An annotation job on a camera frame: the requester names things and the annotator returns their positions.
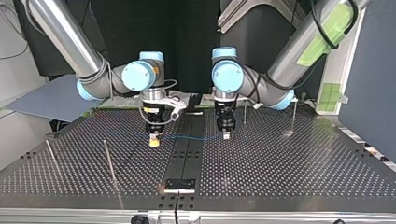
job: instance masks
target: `blue cable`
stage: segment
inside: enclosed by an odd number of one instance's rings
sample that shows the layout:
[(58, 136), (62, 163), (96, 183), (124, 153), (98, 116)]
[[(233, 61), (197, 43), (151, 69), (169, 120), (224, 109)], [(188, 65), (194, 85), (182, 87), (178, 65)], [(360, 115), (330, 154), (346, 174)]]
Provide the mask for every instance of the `blue cable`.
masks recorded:
[[(139, 137), (144, 137), (144, 138), (148, 137), (148, 135), (146, 133), (135, 132), (134, 134), (138, 135)], [(209, 136), (209, 137), (190, 137), (186, 134), (180, 134), (180, 135), (165, 135), (161, 139), (166, 140), (166, 139), (185, 138), (185, 139), (190, 139), (190, 140), (195, 140), (195, 141), (210, 141), (210, 140), (213, 140), (219, 136), (221, 136), (221, 133), (217, 134), (217, 135)]]
[(196, 141), (210, 141), (210, 140), (213, 140), (213, 139), (217, 138), (220, 135), (221, 134), (217, 134), (217, 135), (210, 136), (210, 137), (190, 137), (190, 136), (187, 136), (185, 134), (182, 134), (182, 135), (174, 135), (174, 136), (172, 136), (172, 135), (164, 136), (163, 139), (185, 138), (185, 139), (196, 140)]

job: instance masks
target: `perforated metal plate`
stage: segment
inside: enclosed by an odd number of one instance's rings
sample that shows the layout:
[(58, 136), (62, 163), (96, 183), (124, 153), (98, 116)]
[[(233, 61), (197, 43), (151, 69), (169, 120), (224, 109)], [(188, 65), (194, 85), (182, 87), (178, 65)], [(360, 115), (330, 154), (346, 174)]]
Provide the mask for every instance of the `perforated metal plate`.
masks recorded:
[[(171, 136), (178, 134), (181, 123), (180, 120), (167, 125), (164, 136), (169, 137), (159, 147), (151, 148), (139, 112), (94, 112), (91, 118), (51, 143), (56, 161), (44, 145), (43, 149), (32, 151), (16, 161), (14, 170), (7, 168), (3, 171), (0, 205), (9, 205), (5, 198), (9, 198), (10, 203), (10, 195), (49, 201), (62, 201), (62, 198), (88, 200), (81, 200), (82, 204), (104, 198), (116, 200), (118, 204), (121, 197), (132, 207), (144, 209), (155, 205), (157, 209), (159, 203), (156, 200), (163, 189), (165, 171), (176, 143)], [(104, 140), (111, 154), (116, 184), (112, 181)]]
[[(396, 174), (329, 121), (298, 108), (234, 113), (231, 140), (203, 142), (195, 210), (396, 212)], [(219, 134), (213, 110), (204, 137)]]

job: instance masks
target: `optical breadboard table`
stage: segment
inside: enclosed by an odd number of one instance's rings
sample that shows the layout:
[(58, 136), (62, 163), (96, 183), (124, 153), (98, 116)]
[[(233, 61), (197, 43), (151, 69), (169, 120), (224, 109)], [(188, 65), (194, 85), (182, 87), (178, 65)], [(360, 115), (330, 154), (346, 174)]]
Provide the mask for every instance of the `optical breadboard table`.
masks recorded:
[[(246, 123), (243, 108), (234, 115), (230, 140), (203, 109), (167, 125), (150, 148), (138, 111), (95, 111), (51, 150), (43, 143), (0, 171), (0, 220), (21, 209), (396, 213), (396, 174), (312, 109), (293, 119), (292, 108), (249, 108)], [(193, 193), (165, 193), (175, 180), (192, 181)]]

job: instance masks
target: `yellow gripper tip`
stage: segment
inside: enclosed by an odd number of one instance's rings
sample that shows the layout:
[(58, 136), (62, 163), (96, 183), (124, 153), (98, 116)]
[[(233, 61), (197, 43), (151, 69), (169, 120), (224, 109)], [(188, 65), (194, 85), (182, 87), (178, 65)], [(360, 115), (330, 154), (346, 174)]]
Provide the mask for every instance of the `yellow gripper tip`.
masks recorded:
[(150, 147), (158, 147), (160, 145), (160, 140), (157, 138), (150, 138), (149, 139), (149, 146)]

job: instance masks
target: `robotic arm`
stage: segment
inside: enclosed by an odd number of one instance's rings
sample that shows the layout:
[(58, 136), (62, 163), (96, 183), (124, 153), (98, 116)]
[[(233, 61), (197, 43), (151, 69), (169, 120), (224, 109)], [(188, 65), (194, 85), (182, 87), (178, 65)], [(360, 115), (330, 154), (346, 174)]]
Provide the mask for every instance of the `robotic arm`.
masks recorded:
[(318, 2), (265, 74), (238, 63), (235, 48), (214, 49), (212, 80), (216, 87), (218, 128), (224, 136), (235, 128), (233, 102), (237, 94), (276, 110), (287, 108), (294, 97), (294, 84), (319, 57), (337, 48), (335, 44), (343, 40), (369, 2)]
[[(77, 88), (85, 100), (103, 100), (109, 96), (130, 91), (140, 91), (146, 121), (150, 134), (150, 145), (157, 147), (158, 136), (164, 125), (175, 121), (186, 105), (177, 98), (168, 98), (164, 86), (164, 59), (158, 51), (140, 53), (139, 61), (111, 69), (109, 62), (96, 52), (81, 31), (64, 1), (22, 0), (28, 13), (44, 30), (55, 47), (76, 72)], [(174, 108), (171, 118), (163, 122), (166, 105)]]

